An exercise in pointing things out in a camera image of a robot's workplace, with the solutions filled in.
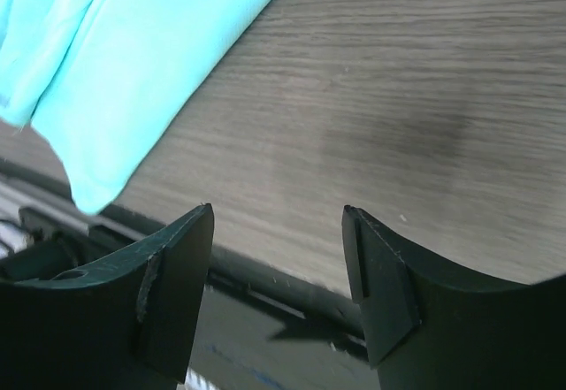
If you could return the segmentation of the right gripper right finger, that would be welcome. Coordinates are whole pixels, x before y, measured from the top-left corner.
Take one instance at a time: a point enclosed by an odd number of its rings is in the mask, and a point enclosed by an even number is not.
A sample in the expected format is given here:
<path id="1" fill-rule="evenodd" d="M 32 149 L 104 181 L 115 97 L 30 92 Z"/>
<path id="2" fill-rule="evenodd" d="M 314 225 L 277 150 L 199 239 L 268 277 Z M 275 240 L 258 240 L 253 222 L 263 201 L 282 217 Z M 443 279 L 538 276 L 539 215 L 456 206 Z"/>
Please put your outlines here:
<path id="1" fill-rule="evenodd" d="M 565 278 L 525 285 L 439 256 L 346 206 L 342 241 L 384 389 L 562 389 Z"/>

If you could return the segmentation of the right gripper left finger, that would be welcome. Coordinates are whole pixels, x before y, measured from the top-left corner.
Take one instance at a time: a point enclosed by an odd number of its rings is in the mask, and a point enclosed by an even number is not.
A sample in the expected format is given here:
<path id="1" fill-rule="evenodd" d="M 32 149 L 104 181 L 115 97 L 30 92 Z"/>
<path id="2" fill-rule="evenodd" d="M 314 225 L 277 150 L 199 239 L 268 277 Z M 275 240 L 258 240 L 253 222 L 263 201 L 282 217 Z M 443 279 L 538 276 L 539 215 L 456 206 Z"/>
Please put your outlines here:
<path id="1" fill-rule="evenodd" d="M 183 384 L 213 234 L 203 204 L 120 249 L 61 235 L 4 257 L 2 388 Z"/>

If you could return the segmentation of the teal t shirt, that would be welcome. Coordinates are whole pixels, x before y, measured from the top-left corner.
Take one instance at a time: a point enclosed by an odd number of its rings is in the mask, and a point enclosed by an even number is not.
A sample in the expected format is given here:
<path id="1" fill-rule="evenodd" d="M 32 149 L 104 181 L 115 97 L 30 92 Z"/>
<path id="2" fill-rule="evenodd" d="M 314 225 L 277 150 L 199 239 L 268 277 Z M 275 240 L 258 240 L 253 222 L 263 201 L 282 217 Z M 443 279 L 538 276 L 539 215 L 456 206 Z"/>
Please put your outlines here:
<path id="1" fill-rule="evenodd" d="M 1 119 L 47 141 L 95 215 L 270 1 L 1 0 Z"/>

